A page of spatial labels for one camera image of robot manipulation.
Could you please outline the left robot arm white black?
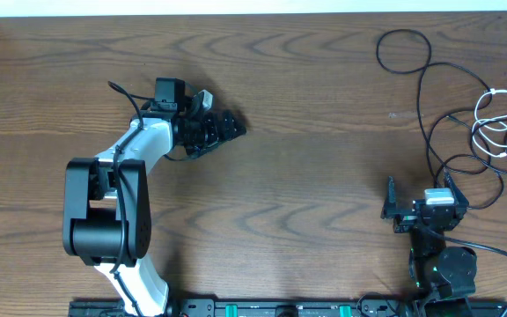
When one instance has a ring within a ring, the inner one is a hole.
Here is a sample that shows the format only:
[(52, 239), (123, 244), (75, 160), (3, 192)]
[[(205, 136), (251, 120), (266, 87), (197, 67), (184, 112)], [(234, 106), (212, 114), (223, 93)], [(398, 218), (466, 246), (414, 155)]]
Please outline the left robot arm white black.
[(231, 111), (213, 111), (207, 90), (173, 77), (159, 77), (153, 96), (110, 82), (135, 109), (129, 129), (108, 149), (73, 158), (65, 171), (62, 243), (102, 273), (120, 297), (75, 300), (71, 316), (177, 316), (178, 301), (147, 255), (151, 243), (148, 175), (176, 148), (198, 159), (246, 134)]

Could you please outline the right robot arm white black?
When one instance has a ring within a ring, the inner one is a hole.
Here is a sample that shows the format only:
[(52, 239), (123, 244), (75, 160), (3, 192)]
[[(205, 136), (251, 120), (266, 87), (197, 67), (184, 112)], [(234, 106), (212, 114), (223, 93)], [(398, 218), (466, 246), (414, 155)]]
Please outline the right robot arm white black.
[(429, 188), (409, 208), (397, 202), (393, 177), (387, 178), (386, 199), (380, 217), (393, 221), (395, 233), (410, 237), (409, 274), (420, 294), (408, 308), (414, 316), (425, 316), (426, 306), (463, 299), (476, 290), (477, 255), (469, 247), (448, 247), (446, 232), (464, 218), (469, 201), (451, 175), (442, 188)]

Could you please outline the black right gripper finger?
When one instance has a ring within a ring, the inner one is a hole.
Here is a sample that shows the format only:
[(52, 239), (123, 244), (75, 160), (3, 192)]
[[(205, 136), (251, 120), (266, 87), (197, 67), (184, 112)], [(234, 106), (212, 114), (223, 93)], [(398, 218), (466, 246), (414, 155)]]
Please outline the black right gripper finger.
[(387, 179), (386, 199), (383, 204), (380, 217), (382, 219), (392, 219), (398, 214), (397, 198), (394, 187), (394, 179), (389, 176)]
[(467, 205), (467, 199), (463, 193), (457, 187), (455, 181), (451, 177), (451, 174), (447, 171), (444, 172), (445, 187), (449, 188), (452, 192), (454, 202), (456, 205)]

